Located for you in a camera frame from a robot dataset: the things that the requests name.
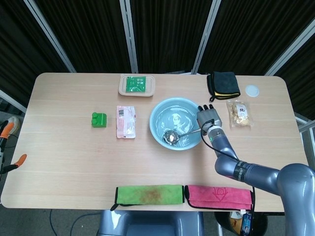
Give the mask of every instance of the curtain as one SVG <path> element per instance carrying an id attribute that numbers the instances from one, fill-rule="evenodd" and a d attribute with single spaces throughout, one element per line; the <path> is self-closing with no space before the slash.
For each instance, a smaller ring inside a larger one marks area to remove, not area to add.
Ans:
<path id="1" fill-rule="evenodd" d="M 0 89 L 27 106 L 36 77 L 68 72 L 22 0 L 0 1 Z"/>
<path id="2" fill-rule="evenodd" d="M 295 112 L 315 119 L 315 34 L 276 73 L 289 90 Z"/>
<path id="3" fill-rule="evenodd" d="M 130 0 L 140 73 L 191 71 L 210 0 Z"/>
<path id="4" fill-rule="evenodd" d="M 36 0 L 77 72 L 130 72 L 119 0 Z"/>
<path id="5" fill-rule="evenodd" d="M 264 75 L 314 17 L 313 0 L 223 0 L 199 73 Z"/>

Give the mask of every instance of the wooden table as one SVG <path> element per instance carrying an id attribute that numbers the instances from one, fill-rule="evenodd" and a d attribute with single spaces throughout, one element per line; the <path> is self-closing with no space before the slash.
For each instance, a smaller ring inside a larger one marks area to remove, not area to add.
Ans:
<path id="1" fill-rule="evenodd" d="M 109 209 L 121 185 L 200 184 L 251 189 L 215 172 L 215 153 L 202 142 L 186 151 L 162 147 L 152 137 L 149 116 L 160 101 L 182 96 L 208 104 L 205 75 L 153 75 L 152 97 L 118 94 L 120 74 L 44 73 L 34 85 L 1 202 L 11 208 Z M 279 77 L 237 76 L 240 99 L 250 103 L 254 127 L 231 129 L 226 101 L 213 105 L 239 158 L 281 169 L 306 157 L 285 82 Z M 246 85 L 260 95 L 246 95 Z M 136 138 L 116 138 L 116 106 L 135 106 Z M 92 128 L 93 112 L 107 114 L 106 128 Z M 119 209 L 196 210 L 182 205 Z M 283 211 L 280 197 L 256 191 L 256 211 Z"/>

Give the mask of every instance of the cable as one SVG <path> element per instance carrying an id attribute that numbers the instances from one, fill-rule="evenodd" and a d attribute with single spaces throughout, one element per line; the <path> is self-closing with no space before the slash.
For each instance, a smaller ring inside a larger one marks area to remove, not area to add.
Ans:
<path id="1" fill-rule="evenodd" d="M 73 230 L 74 224 L 75 224 L 79 219 L 81 219 L 82 217 L 89 216 L 89 215 L 100 215 L 100 212 L 99 212 L 99 213 L 84 214 L 84 215 L 81 215 L 81 216 L 79 216 L 78 218 L 76 218 L 75 221 L 73 222 L 72 226 L 71 226 L 70 236 L 72 236 L 72 230 Z"/>
<path id="2" fill-rule="evenodd" d="M 10 134 L 9 137 L 10 137 L 11 135 L 12 135 L 13 137 L 17 138 L 17 139 L 19 138 L 18 136 L 15 136 L 14 134 Z M 4 148 L 15 148 L 15 147 L 16 147 L 16 145 L 10 146 L 10 147 L 4 147 Z"/>
<path id="3" fill-rule="evenodd" d="M 255 187 L 252 186 L 252 210 L 251 210 L 252 220 L 251 220 L 251 226 L 250 226 L 250 235 L 251 236 L 254 235 L 252 225 L 254 222 L 255 202 L 256 202 Z"/>
<path id="4" fill-rule="evenodd" d="M 209 120 L 209 121 L 205 122 L 205 123 L 201 126 L 200 135 L 201 135 L 201 139 L 202 139 L 202 141 L 205 143 L 205 145 L 207 145 L 207 146 L 208 146 L 209 148 L 211 148 L 212 150 L 214 150 L 214 151 L 216 151 L 216 152 L 218 152 L 218 153 L 221 153 L 221 154 L 224 155 L 224 156 L 228 156 L 228 157 L 230 157 L 230 158 L 232 158 L 232 159 L 234 159 L 234 160 L 238 160 L 238 159 L 235 158 L 234 156 L 232 156 L 232 155 L 230 155 L 230 154 L 227 154 L 227 153 L 224 153 L 223 151 L 220 151 L 220 150 L 218 150 L 218 149 L 216 149 L 216 148 L 210 146 L 210 145 L 205 141 L 205 139 L 203 138 L 203 135 L 202 135 L 202 128 L 203 128 L 206 124 L 209 124 L 209 123 L 212 123 L 212 121 Z"/>
<path id="5" fill-rule="evenodd" d="M 53 223 L 51 222 L 51 213 L 52 213 L 52 212 L 53 212 L 53 210 L 51 209 L 51 210 L 50 210 L 50 214 L 49 214 L 49 223 L 50 223 L 50 227 L 51 227 L 51 229 L 53 230 L 55 236 L 58 236 L 57 233 L 56 233 L 56 231 L 55 231 L 55 229 L 54 229 Z"/>
<path id="6" fill-rule="evenodd" d="M 221 153 L 222 155 L 225 155 L 225 156 L 228 156 L 234 160 L 238 160 L 237 158 L 235 158 L 234 156 L 230 155 L 230 154 L 227 154 L 223 151 L 220 151 L 220 150 L 217 150 L 216 148 L 210 146 L 206 141 L 205 139 L 203 138 L 203 135 L 202 135 L 202 129 L 204 127 L 204 125 L 206 124 L 209 124 L 209 123 L 212 123 L 212 120 L 209 120 L 207 122 L 205 122 L 202 126 L 201 126 L 201 132 L 200 132 L 200 135 L 201 135 L 201 139 L 202 141 L 205 143 L 205 145 L 207 145 L 209 148 L 211 148 L 212 150 L 218 152 L 218 153 Z M 252 225 L 253 225 L 253 220 L 254 220 L 254 211 L 255 211 L 255 202 L 256 202 L 256 195 L 255 195 L 255 187 L 252 186 L 252 195 L 253 195 L 253 198 L 252 198 L 252 210 L 251 210 L 251 214 L 252 214 L 252 220 L 251 220 L 251 226 L 250 226 L 250 235 L 253 236 L 253 228 L 252 228 Z"/>

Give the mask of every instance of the green package in container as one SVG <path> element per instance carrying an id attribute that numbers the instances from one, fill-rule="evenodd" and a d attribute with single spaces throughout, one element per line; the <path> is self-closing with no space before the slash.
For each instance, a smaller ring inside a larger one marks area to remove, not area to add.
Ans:
<path id="1" fill-rule="evenodd" d="M 126 84 L 126 92 L 145 92 L 146 77 L 145 76 L 128 76 Z"/>

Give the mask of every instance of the green block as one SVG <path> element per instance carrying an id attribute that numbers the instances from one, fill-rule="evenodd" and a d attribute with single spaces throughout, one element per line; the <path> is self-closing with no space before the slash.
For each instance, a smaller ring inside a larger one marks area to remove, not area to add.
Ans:
<path id="1" fill-rule="evenodd" d="M 107 115 L 105 113 L 92 113 L 92 126 L 94 128 L 106 127 Z"/>

